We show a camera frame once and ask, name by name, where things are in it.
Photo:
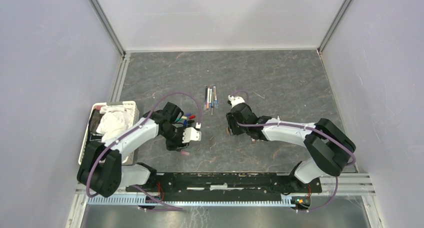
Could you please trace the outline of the blue clear capped pen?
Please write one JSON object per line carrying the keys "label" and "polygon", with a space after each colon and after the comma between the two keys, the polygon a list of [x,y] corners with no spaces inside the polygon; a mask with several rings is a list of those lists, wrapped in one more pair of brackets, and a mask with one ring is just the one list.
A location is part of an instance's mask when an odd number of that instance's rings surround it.
{"label": "blue clear capped pen", "polygon": [[214,108],[218,108],[219,102],[217,97],[217,87],[215,85],[212,87],[212,91],[213,91]]}

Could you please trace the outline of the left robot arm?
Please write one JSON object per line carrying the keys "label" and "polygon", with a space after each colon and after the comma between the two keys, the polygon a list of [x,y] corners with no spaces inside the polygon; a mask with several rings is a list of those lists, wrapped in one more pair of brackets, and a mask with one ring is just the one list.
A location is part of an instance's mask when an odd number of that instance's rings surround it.
{"label": "left robot arm", "polygon": [[188,146],[183,133],[191,123],[177,126],[184,112],[174,103],[167,102],[163,109],[145,113],[139,122],[118,138],[107,142],[90,141],[76,179],[95,194],[109,197],[118,188],[139,185],[145,192],[157,186],[156,170],[142,162],[124,166],[123,159],[149,140],[162,136],[168,151],[181,151]]}

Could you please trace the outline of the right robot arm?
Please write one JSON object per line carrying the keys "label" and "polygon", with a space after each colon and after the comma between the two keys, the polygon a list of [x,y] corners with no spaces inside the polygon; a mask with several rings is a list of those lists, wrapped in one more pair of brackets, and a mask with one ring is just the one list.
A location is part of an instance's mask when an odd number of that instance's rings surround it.
{"label": "right robot arm", "polygon": [[356,162],[356,145],[326,118],[311,123],[282,121],[256,116],[251,107],[242,102],[231,107],[226,119],[232,135],[246,134],[253,140],[285,142],[306,148],[310,158],[300,162],[288,179],[289,187],[295,192],[302,192],[321,176],[338,177],[345,166]]}

